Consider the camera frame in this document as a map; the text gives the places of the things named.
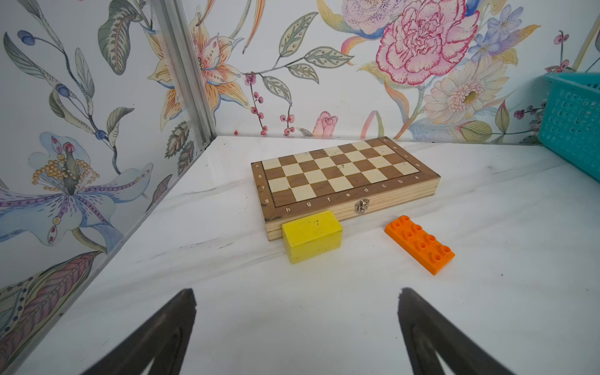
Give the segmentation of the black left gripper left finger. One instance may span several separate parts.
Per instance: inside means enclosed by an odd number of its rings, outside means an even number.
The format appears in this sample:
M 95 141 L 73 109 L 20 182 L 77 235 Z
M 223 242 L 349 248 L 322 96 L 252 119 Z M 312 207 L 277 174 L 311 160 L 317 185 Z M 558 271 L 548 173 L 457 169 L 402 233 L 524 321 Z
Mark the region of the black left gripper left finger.
M 84 373 L 179 374 L 195 317 L 194 292 L 183 289 Z

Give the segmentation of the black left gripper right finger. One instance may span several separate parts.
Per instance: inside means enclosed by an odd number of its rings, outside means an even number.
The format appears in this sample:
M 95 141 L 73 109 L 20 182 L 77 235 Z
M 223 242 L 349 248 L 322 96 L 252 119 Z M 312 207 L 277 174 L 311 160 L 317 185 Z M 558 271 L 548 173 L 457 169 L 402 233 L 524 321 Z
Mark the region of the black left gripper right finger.
M 510 374 L 428 301 L 406 287 L 398 297 L 398 321 L 415 374 Z

